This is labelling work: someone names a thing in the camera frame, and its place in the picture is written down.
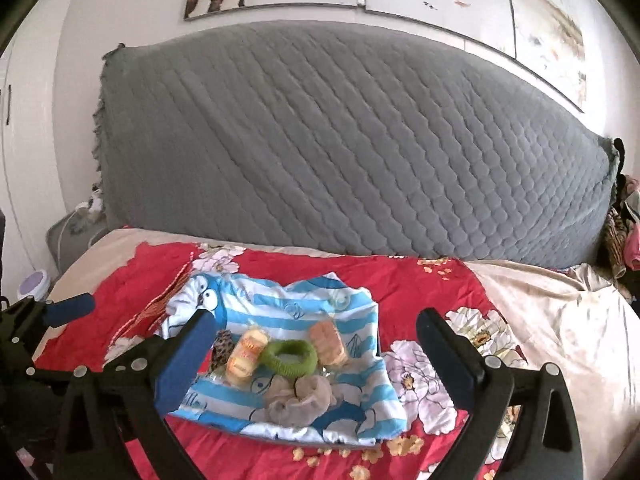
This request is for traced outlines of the leopard print scrunchie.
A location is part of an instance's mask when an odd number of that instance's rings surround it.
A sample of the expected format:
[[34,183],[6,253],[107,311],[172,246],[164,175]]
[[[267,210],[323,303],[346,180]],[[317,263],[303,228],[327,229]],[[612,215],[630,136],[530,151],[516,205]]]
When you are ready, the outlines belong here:
[[210,354],[210,370],[225,366],[234,349],[234,342],[230,330],[220,330],[215,338]]

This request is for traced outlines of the green hair scrunchie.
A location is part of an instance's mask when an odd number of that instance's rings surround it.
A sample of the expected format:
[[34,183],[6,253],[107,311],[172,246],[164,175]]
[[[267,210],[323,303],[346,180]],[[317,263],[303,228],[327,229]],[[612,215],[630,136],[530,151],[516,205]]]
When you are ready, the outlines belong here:
[[262,350],[259,363],[276,375],[297,379],[314,374],[318,354],[306,340],[273,340]]

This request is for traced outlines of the beige hair scrunchie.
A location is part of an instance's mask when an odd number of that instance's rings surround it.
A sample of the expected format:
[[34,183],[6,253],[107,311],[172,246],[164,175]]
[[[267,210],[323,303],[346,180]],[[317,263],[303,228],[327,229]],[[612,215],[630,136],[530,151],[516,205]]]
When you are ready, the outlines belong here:
[[289,380],[274,375],[264,394],[268,422],[285,427],[310,426],[336,404],[332,386],[320,375]]

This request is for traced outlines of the purple white round lamp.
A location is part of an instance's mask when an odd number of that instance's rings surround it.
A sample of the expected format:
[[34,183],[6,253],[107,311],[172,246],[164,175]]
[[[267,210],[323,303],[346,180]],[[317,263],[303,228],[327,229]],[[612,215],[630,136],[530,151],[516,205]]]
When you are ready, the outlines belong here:
[[42,301],[48,296],[51,287],[51,278],[46,270],[35,270],[21,282],[17,289],[17,299],[22,300],[32,297],[36,301]]

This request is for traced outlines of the red floral bed sheet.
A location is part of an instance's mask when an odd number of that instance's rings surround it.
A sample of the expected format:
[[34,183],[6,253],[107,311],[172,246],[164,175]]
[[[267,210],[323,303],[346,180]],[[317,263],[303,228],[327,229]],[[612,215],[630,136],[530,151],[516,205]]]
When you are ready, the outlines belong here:
[[521,357],[510,327],[456,259],[311,257],[240,246],[142,243],[123,266],[96,245],[58,281],[54,300],[91,292],[94,310],[49,340],[45,370],[98,372],[154,335],[175,333],[198,309],[239,339],[307,339],[332,322],[346,354],[332,370],[335,404],[302,428],[272,424],[264,397],[277,381],[259,367],[240,386],[203,363],[168,424],[209,479],[425,479],[466,415],[452,403],[416,336],[435,309],[482,356]]

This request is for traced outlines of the white charger plug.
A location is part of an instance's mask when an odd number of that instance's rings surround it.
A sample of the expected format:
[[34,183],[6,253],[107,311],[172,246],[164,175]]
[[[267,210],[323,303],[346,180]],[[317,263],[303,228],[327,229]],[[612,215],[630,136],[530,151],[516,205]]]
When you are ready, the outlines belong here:
[[88,200],[78,204],[75,208],[76,214],[81,218],[85,218],[90,222],[97,222],[104,213],[104,203],[102,198],[102,188],[94,184],[91,188],[91,194]]

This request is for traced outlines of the blue striped cartoon cloth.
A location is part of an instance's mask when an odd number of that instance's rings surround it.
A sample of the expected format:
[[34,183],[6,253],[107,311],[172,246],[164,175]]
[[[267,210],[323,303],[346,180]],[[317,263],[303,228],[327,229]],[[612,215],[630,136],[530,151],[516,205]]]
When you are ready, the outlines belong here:
[[286,286],[244,274],[199,273],[169,299],[163,335],[177,335],[198,310],[209,311],[216,330],[228,330],[232,341],[251,328],[271,340],[306,340],[314,324],[331,322],[347,362],[318,367],[335,402],[304,426],[269,419],[265,395],[274,374],[265,366],[239,387],[221,372],[201,370],[174,416],[267,441],[353,448],[370,448],[407,429],[408,416],[378,352],[378,304],[367,289],[350,288],[334,273]]

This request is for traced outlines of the pile of colourful clothes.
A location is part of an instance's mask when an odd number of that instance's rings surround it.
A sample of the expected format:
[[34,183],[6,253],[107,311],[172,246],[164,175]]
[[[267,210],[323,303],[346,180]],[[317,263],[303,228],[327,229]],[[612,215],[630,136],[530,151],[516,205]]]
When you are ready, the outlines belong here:
[[639,180],[619,174],[603,230],[608,268],[620,293],[639,312]]

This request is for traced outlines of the grey quilted headboard cover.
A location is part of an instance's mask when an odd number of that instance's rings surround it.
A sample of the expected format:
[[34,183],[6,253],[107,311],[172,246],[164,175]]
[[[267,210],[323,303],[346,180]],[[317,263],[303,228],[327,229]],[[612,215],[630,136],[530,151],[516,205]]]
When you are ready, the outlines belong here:
[[119,46],[100,79],[112,228],[547,268],[597,258],[613,142],[446,44],[261,22]]

